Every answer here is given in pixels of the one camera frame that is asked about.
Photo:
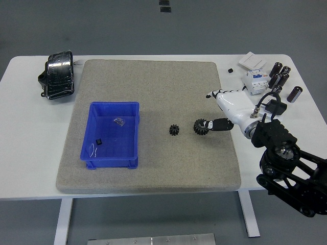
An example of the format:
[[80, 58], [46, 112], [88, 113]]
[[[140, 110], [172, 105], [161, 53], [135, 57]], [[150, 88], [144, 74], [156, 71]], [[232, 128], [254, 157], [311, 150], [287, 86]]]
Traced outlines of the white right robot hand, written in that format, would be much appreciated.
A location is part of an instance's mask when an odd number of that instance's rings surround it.
[[258, 120], [251, 118], [254, 104], [244, 91], [212, 91], [206, 95], [206, 98], [213, 97], [218, 107], [225, 114], [225, 118], [204, 120], [199, 126], [211, 131], [228, 131], [234, 125], [239, 126], [243, 135], [248, 135], [252, 131]]

